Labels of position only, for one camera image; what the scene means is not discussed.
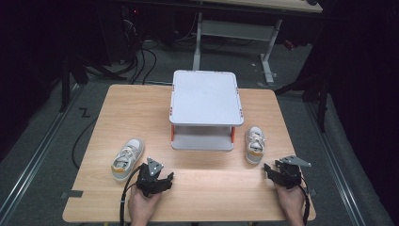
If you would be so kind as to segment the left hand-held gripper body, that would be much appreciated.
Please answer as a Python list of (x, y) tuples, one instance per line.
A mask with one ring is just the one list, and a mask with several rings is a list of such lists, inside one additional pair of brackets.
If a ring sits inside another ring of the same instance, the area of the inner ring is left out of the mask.
[(146, 198), (158, 194), (155, 192), (155, 187), (159, 182), (158, 177), (163, 167), (161, 163), (150, 157), (147, 158), (147, 163), (141, 167), (137, 176), (136, 187)]

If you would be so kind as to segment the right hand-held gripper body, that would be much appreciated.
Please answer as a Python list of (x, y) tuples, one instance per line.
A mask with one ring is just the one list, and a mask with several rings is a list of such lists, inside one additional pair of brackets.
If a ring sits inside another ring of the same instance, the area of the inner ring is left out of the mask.
[(301, 185), (300, 167), (310, 167), (311, 163), (295, 155), (290, 155), (276, 160), (275, 166), (278, 169), (277, 184), (290, 189)]

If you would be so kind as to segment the grey white child's shoe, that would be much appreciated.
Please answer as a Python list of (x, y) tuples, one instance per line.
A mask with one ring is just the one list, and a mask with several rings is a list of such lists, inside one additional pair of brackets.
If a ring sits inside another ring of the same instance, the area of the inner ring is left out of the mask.
[(265, 139), (261, 128), (250, 127), (245, 136), (245, 158), (249, 164), (257, 165), (261, 162), (265, 150)]
[(133, 170), (133, 166), (144, 150), (141, 139), (133, 138), (127, 141), (111, 163), (111, 171), (118, 182), (126, 181)]

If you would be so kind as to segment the white two-tier rack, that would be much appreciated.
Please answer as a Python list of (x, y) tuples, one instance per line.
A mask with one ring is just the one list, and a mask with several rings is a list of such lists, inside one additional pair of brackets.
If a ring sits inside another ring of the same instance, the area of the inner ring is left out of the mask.
[(234, 73), (177, 71), (169, 108), (175, 150), (230, 151), (244, 122)]

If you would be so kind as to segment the black tape strip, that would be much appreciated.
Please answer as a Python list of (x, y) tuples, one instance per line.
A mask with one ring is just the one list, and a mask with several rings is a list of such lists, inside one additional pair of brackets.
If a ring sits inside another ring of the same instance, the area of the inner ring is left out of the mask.
[(60, 195), (61, 199), (68, 199), (68, 198), (81, 198), (83, 196), (82, 190), (69, 190), (63, 191)]

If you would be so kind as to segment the black metal stand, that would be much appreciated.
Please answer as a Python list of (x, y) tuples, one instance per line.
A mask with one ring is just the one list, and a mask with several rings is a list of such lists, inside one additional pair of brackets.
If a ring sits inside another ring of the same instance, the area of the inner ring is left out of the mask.
[(62, 61), (60, 112), (65, 112), (71, 101), (71, 77), (73, 77), (78, 85), (86, 85), (88, 83), (88, 76), (85, 71), (86, 66), (93, 68), (111, 79), (124, 80), (124, 77), (109, 71), (105, 67), (84, 56), (65, 55)]
[(316, 122), (319, 129), (325, 133), (329, 78), (329, 75), (311, 75), (309, 77), (296, 80), (294, 83), (291, 83), (280, 89), (276, 89), (275, 94), (281, 95), (289, 90), (303, 90), (302, 100), (305, 103), (314, 101), (318, 103)]

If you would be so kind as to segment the white-framed desk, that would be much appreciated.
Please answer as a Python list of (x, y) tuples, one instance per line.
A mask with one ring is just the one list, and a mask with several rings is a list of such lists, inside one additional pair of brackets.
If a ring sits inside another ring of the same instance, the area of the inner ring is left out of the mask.
[[(205, 3), (218, 4), (228, 7), (249, 7), (251, 9), (270, 9), (273, 12), (298, 12), (315, 13), (323, 12), (320, 4), (312, 0), (199, 0), (199, 4), (204, 7)], [(222, 38), (232, 38), (240, 40), (265, 41), (267, 43), (265, 52), (260, 54), (260, 61), (263, 67), (263, 75), (267, 85), (274, 84), (274, 74), (270, 70), (269, 58), (279, 34), (282, 18), (278, 17), (273, 25), (243, 24), (238, 22), (223, 22), (218, 20), (205, 20), (202, 13), (198, 13), (196, 48), (193, 57), (193, 70), (200, 69), (201, 58), (201, 37), (212, 36)]]

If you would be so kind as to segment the metal floor rail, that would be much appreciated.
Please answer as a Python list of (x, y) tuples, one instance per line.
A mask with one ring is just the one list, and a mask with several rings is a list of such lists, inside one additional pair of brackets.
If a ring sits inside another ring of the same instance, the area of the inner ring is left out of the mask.
[(343, 171), (339, 165), (339, 162), (332, 150), (329, 141), (327, 140), (326, 134), (320, 129), (319, 123), (317, 121), (316, 111), (313, 105), (310, 103), (305, 103), (304, 106), (311, 118), (311, 123), (315, 127), (317, 135), (322, 142), (323, 151), (327, 160), (327, 166), (330, 170), (334, 183), (339, 191), (341, 200), (343, 201), (343, 205), (352, 221), (353, 226), (365, 226), (363, 215), (359, 210), (352, 189), (345, 180)]
[(6, 224), (13, 215), (84, 88), (84, 85), (73, 85), (71, 99), (62, 105), (61, 86), (56, 87), (0, 163), (0, 224)]

